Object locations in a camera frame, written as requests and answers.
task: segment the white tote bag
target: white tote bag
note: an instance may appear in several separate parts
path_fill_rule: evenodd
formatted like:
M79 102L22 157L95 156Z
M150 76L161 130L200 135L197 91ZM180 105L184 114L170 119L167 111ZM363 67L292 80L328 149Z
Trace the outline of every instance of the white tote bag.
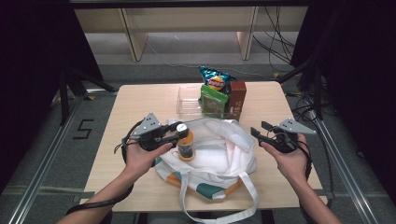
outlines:
M251 217L259 205L259 195L248 174L256 171L254 140L236 120L197 119L185 122L193 132L195 158L181 161L177 148L156 160L156 171L166 182L180 186L180 206L196 222L231 223ZM248 209L217 219L191 217L185 204L187 188L208 199L223 199L244 183L254 201Z

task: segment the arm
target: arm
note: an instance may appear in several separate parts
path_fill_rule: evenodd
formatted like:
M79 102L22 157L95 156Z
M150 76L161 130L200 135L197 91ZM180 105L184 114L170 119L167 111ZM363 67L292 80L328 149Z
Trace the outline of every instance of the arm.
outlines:
M140 176L149 170L155 158L168 151L171 146L172 144L170 143L156 150L146 151L138 144L129 145L125 168L113 181L91 197L86 203L99 203L121 196ZM58 223L100 223L113 206L114 204L107 207L80 210L67 215Z
M306 142L302 134L298 135L298 141ZM309 153L305 144L299 145ZM301 150L297 149L291 153L284 154L266 143L262 143L262 147L275 158L280 173L289 181L309 216L319 224L341 223L306 181L306 156Z

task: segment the black curtain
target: black curtain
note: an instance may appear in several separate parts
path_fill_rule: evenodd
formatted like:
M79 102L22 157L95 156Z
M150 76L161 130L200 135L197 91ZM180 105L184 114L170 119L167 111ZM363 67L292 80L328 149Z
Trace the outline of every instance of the black curtain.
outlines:
M390 0L355 1L351 6L336 45L320 68L335 108L396 204L396 6ZM312 10L304 26L314 25L302 28L295 65L312 52L318 41L315 35L310 39L311 29L317 32L326 22L323 15L329 14L326 8Z
M72 8L3 1L0 36L2 192L49 113L60 74L73 67L103 78Z

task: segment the gray floor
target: gray floor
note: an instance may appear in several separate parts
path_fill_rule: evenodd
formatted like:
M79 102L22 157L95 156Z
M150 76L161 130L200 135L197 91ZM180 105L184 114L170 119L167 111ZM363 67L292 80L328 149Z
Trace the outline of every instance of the gray floor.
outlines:
M265 45L270 45L271 38L265 33L258 33L255 36ZM284 36L290 42L294 42L297 33L285 33ZM150 34L148 45L139 63L132 62L124 34L89 34L87 38L106 83L116 87L133 83L200 82L202 79L197 72L197 65L215 67L228 71L240 79L255 81L272 80L276 69L282 71L292 69L273 55L269 55L255 41L252 42L249 60L242 61L235 33ZM279 45L274 46L274 49L280 52L283 50ZM283 90L296 91L298 78L286 82ZM96 88L90 83L86 83L86 86ZM97 95L93 100L86 99L78 105L76 115L71 120L70 127L24 223L56 222L69 207L77 204L115 98L116 95L105 92ZM297 106L299 99L288 97L291 109ZM77 100L71 97L70 104L76 103ZM42 126L42 132L37 134L35 144L26 153L7 189L0 197L0 223L8 223L10 220L23 191L33 179L59 129L61 112L58 100L54 101L50 110L49 117ZM324 112L325 124L340 148L350 172L369 201L378 223L395 223L394 204L376 180L365 159L356 156L356 151L359 149L343 121L336 116L330 106L324 108ZM90 137L84 140L76 139L84 134L78 132L78 126L84 119L90 120L84 122L83 126L92 129ZM302 122L314 128L312 123ZM323 187L330 192L333 183L334 213L344 223L363 223L333 163L332 179L330 179L326 154L318 137L309 136L308 143ZM113 223L132 223L133 218L133 213L116 213ZM276 223L304 223L304 218L296 208L276 209L274 218Z

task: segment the snack bag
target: snack bag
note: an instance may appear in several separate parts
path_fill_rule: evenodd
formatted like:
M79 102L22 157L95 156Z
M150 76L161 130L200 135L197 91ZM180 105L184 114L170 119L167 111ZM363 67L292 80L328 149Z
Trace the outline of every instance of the snack bag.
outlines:
M219 91L226 95L230 94L231 82L236 81L236 77L228 73L220 72L216 69L199 66L199 70L204 79L204 84L215 91Z
M210 117L223 119L228 96L212 88L202 85L201 87L201 108L202 112Z

